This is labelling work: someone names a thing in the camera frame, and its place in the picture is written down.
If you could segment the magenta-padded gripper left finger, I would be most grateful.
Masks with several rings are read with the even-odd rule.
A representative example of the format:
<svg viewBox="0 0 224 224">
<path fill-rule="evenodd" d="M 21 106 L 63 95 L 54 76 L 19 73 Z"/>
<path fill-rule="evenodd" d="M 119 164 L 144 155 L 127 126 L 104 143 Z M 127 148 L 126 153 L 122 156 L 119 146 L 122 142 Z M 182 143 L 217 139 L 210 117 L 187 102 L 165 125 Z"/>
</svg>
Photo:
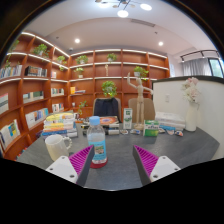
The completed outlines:
<svg viewBox="0 0 224 224">
<path fill-rule="evenodd" d="M 79 186 L 84 186 L 94 156 L 94 146 L 88 146 L 73 155 L 61 156 L 47 171 Z"/>
</svg>

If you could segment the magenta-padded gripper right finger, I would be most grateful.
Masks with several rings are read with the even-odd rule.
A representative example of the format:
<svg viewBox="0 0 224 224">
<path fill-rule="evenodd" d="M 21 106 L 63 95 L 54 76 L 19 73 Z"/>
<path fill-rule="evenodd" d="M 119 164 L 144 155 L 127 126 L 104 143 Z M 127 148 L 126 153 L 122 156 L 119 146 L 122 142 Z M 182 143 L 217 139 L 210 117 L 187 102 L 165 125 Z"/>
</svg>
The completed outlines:
<svg viewBox="0 0 224 224">
<path fill-rule="evenodd" d="M 158 157 L 137 145 L 133 146 L 133 157 L 143 186 L 180 170 L 167 156 Z"/>
</svg>

